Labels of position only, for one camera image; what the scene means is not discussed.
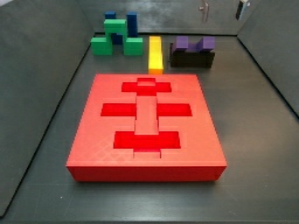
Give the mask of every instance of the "stacked blocks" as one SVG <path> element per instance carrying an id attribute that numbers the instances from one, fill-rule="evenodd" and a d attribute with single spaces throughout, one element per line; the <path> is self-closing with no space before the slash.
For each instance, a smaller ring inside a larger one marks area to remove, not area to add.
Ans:
<path id="1" fill-rule="evenodd" d="M 78 181 L 219 179 L 227 161 L 196 75 L 98 75 L 67 167 Z"/>
<path id="2" fill-rule="evenodd" d="M 136 12 L 135 11 L 130 11 L 126 14 L 126 20 L 127 20 L 128 37 L 138 38 Z"/>
<path id="3" fill-rule="evenodd" d="M 207 67 L 212 65 L 215 37 L 204 37 L 199 43 L 190 43 L 187 36 L 178 36 L 171 44 L 171 67 Z"/>
<path id="4" fill-rule="evenodd" d="M 128 21 L 116 19 L 116 13 L 107 11 L 104 21 L 106 37 L 92 38 L 91 40 L 91 49 L 95 55 L 112 55 L 112 45 L 124 45 L 124 55 L 143 55 L 144 40 L 136 37 L 136 13 L 128 12 L 127 18 Z"/>
<path id="5" fill-rule="evenodd" d="M 116 19 L 118 14 L 115 11 L 110 10 L 106 12 L 106 19 Z M 119 33 L 111 34 L 112 45 L 123 45 L 123 36 Z"/>
<path id="6" fill-rule="evenodd" d="M 164 73 L 162 37 L 150 37 L 148 73 Z"/>

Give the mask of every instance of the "metal handle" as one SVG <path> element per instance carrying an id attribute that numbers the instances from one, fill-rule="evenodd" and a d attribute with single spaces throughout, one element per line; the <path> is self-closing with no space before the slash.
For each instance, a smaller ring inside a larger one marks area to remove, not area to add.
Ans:
<path id="1" fill-rule="evenodd" d="M 202 22 L 207 23 L 208 15 L 210 15 L 210 5 L 206 0 L 202 0 L 202 7 L 199 8 L 202 11 Z"/>

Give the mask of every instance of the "red cross pattern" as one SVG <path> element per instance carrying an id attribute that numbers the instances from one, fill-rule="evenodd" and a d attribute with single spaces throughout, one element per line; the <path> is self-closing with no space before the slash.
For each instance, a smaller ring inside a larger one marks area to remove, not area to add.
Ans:
<path id="1" fill-rule="evenodd" d="M 212 181 L 227 161 L 196 75 L 99 74 L 67 162 L 78 181 Z"/>

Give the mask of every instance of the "dark floor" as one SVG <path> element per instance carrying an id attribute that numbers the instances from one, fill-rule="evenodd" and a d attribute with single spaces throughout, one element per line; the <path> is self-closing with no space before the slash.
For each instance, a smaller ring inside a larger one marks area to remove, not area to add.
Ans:
<path id="1" fill-rule="evenodd" d="M 299 221 L 299 125 L 236 38 L 216 37 L 211 69 L 198 74 L 228 169 L 215 183 L 86 183 L 64 167 L 95 74 L 147 74 L 143 57 L 83 60 L 3 221 Z"/>

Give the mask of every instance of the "raised red block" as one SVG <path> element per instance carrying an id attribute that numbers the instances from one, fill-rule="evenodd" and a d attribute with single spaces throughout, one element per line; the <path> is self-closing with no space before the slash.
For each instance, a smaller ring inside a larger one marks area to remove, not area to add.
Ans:
<path id="1" fill-rule="evenodd" d="M 78 181 L 212 181 L 227 167 L 196 75 L 99 74 L 67 162 Z"/>

